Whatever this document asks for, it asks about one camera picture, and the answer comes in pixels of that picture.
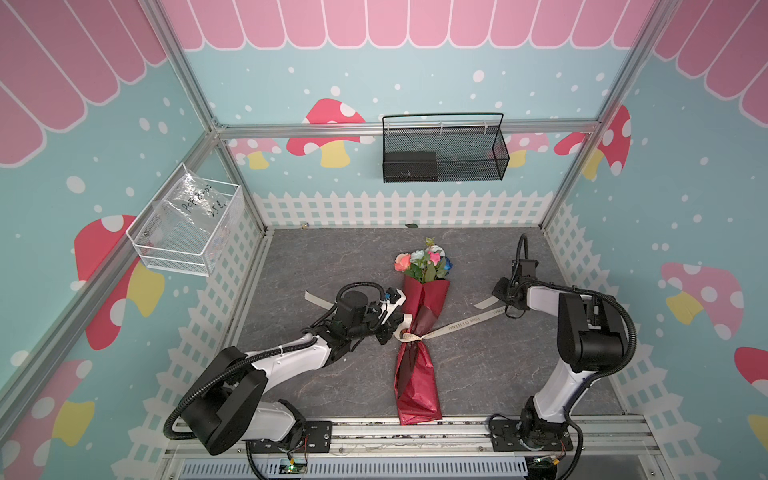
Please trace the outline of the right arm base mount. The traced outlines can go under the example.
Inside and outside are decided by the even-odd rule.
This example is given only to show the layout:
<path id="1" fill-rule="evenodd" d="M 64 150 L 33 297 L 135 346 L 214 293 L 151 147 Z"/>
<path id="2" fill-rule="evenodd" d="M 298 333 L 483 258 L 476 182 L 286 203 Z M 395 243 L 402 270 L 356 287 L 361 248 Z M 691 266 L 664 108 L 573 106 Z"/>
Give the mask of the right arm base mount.
<path id="1" fill-rule="evenodd" d="M 494 414 L 487 418 L 495 452 L 570 452 L 573 442 L 567 423 L 540 420 L 527 411 L 523 418 Z"/>

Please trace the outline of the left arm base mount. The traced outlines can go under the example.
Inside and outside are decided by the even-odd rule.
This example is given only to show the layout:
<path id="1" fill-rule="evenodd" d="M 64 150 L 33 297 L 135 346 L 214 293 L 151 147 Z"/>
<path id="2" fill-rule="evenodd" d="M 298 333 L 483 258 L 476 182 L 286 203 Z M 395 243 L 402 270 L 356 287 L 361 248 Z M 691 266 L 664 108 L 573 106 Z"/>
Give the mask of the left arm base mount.
<path id="1" fill-rule="evenodd" d="M 331 421 L 306 421 L 293 427 L 282 440 L 256 439 L 248 440 L 246 444 L 257 454 L 329 453 L 332 430 Z"/>

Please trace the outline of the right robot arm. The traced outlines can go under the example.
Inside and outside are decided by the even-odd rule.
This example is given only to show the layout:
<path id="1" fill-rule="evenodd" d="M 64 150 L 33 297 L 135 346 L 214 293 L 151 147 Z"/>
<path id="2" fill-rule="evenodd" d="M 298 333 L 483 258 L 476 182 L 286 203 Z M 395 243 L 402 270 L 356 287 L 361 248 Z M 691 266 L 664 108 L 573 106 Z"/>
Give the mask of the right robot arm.
<path id="1" fill-rule="evenodd" d="M 558 363 L 515 427 L 517 442 L 531 451 L 566 446 L 574 407 L 594 383 L 627 366 L 637 349 L 635 324 L 614 296 L 541 281 L 537 266 L 535 260 L 514 260 L 511 275 L 493 290 L 507 307 L 557 320 Z"/>

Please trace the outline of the dark red wrapping paper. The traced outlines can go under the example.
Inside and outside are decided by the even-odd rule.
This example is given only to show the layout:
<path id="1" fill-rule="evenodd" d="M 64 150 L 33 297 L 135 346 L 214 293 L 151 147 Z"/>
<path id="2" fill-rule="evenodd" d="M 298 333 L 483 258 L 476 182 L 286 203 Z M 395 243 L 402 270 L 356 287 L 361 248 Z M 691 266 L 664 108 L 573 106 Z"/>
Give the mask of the dark red wrapping paper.
<path id="1" fill-rule="evenodd" d="M 406 301 L 403 312 L 412 316 L 406 333 L 424 336 L 432 330 L 442 313 L 449 286 L 448 280 L 421 283 L 409 276 L 404 278 Z M 401 344 L 396 361 L 394 392 L 401 425 L 442 418 L 435 367 L 424 341 Z"/>

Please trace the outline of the cream ribbon strip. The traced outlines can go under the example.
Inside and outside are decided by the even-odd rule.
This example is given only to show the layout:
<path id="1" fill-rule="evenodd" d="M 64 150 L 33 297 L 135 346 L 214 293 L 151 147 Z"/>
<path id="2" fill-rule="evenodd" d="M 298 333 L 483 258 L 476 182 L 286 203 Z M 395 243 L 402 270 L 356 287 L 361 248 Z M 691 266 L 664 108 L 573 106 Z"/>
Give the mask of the cream ribbon strip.
<path id="1" fill-rule="evenodd" d="M 322 308 L 327 309 L 332 306 L 331 302 L 328 302 L 325 299 L 317 297 L 309 293 L 308 291 L 304 292 L 304 298 L 306 301 Z M 496 303 L 499 303 L 499 300 L 495 299 L 495 297 L 489 297 L 488 299 L 474 306 L 475 308 L 479 309 L 480 307 L 494 306 Z M 459 330 L 480 324 L 484 321 L 496 318 L 498 316 L 504 316 L 504 311 L 505 311 L 505 307 L 498 307 L 490 310 L 485 310 L 477 315 L 442 326 L 441 328 L 438 328 L 436 330 L 433 330 L 421 336 L 415 335 L 407 331 L 411 327 L 412 315 L 406 314 L 404 321 L 400 324 L 400 326 L 398 326 L 397 330 L 393 334 L 393 338 L 397 339 L 401 343 L 411 343 L 416 341 L 430 340 L 443 335 L 452 334 Z"/>

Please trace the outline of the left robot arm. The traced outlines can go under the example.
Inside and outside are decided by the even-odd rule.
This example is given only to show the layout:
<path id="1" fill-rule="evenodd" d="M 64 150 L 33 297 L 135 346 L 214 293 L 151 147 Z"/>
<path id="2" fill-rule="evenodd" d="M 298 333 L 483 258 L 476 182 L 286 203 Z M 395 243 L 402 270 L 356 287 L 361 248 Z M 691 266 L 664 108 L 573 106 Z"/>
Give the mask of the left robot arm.
<path id="1" fill-rule="evenodd" d="M 164 422 L 172 441 L 196 440 L 211 455 L 238 443 L 270 446 L 288 455 L 311 445 L 310 423 L 286 400 L 266 402 L 272 388 L 328 367 L 366 338 L 385 345 L 406 318 L 406 295 L 374 282 L 343 286 L 334 302 L 298 339 L 271 349 L 221 350 Z"/>

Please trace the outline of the pink orange fake rose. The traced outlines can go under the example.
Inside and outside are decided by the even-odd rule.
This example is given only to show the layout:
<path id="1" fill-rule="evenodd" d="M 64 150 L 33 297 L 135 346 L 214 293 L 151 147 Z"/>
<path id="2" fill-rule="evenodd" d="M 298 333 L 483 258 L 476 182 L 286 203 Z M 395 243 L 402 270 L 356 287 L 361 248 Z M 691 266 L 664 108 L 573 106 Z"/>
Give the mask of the pink orange fake rose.
<path id="1" fill-rule="evenodd" d="M 401 253 L 395 259 L 394 268 L 398 272 L 406 272 L 411 264 L 411 255 L 409 253 Z"/>

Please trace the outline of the light blue fake flower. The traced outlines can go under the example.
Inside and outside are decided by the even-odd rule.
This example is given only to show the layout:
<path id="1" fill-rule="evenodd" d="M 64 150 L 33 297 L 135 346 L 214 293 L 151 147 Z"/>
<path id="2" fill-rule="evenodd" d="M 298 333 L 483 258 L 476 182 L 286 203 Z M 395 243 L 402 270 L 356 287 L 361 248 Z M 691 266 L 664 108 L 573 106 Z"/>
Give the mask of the light blue fake flower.
<path id="1" fill-rule="evenodd" d="M 432 264 L 429 258 L 430 252 L 438 252 L 441 254 L 440 263 L 435 266 Z M 425 247 L 420 250 L 415 250 L 411 253 L 412 264 L 410 268 L 403 272 L 405 275 L 419 281 L 422 284 L 430 283 L 436 280 L 444 280 L 450 271 L 444 269 L 444 258 L 447 257 L 445 250 L 440 247 L 432 238 L 427 237 L 425 239 Z"/>

